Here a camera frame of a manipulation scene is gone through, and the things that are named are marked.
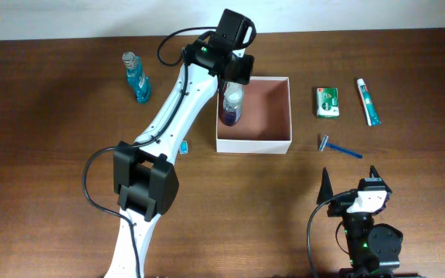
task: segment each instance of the blue and white tube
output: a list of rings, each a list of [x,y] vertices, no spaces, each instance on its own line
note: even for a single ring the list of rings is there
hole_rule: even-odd
[[[358,84],[358,91],[360,93],[360,97],[362,98],[363,108],[365,109],[367,124],[369,126],[381,124],[379,117],[375,112],[374,103],[372,102],[372,98],[370,97],[369,91],[367,90],[365,81],[360,78],[359,80],[356,80],[356,83]]]

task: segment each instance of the green package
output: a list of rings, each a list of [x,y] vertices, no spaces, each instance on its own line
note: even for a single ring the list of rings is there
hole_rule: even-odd
[[[337,88],[317,88],[317,117],[339,117]]]

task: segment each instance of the box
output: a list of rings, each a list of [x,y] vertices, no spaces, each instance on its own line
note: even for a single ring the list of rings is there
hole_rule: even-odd
[[[292,141],[289,78],[253,76],[243,89],[243,112],[232,127],[219,119],[223,97],[218,96],[217,152],[286,154]]]
[[[317,88],[317,117],[339,117],[337,88]]]

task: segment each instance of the clear plastic bottle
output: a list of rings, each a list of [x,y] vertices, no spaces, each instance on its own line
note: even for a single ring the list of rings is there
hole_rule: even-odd
[[[146,103],[151,96],[151,83],[145,76],[140,57],[132,52],[123,54],[124,66],[127,68],[128,84],[133,88],[138,103]]]
[[[238,83],[228,82],[224,91],[222,102],[221,121],[231,127],[235,125],[243,112],[243,98],[245,92],[243,86]]]

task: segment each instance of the white wall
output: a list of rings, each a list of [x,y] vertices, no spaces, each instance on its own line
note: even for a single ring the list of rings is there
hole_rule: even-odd
[[[258,32],[445,27],[445,0],[0,0],[0,39],[167,35],[224,8]]]

